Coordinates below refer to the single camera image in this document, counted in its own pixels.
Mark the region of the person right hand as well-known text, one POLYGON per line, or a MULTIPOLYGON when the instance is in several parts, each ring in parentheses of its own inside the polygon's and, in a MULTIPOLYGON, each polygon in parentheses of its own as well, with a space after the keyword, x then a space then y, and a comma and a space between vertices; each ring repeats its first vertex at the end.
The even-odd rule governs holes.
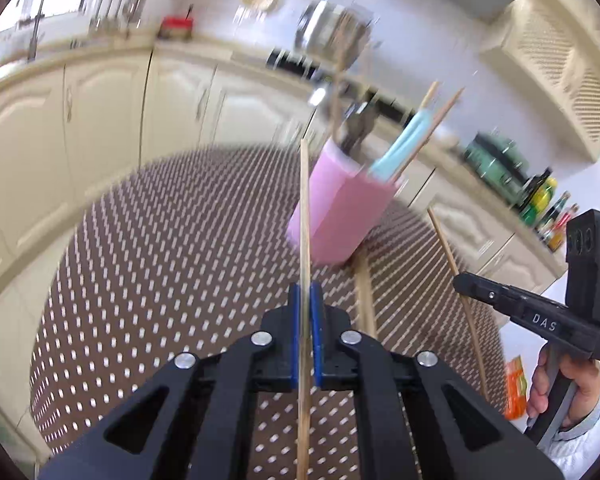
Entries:
MULTIPOLYGON (((547 362, 550 347, 546 344, 540 351, 538 365, 532 376, 527 414, 538 417, 548 408, 550 378, 547 374, 547 362)), ((600 364, 593 360, 574 360, 564 354, 559 361, 560 372, 577 385, 577 391, 570 404, 569 411, 562 421, 562 429, 571 429, 594 411, 600 400, 600 364)))

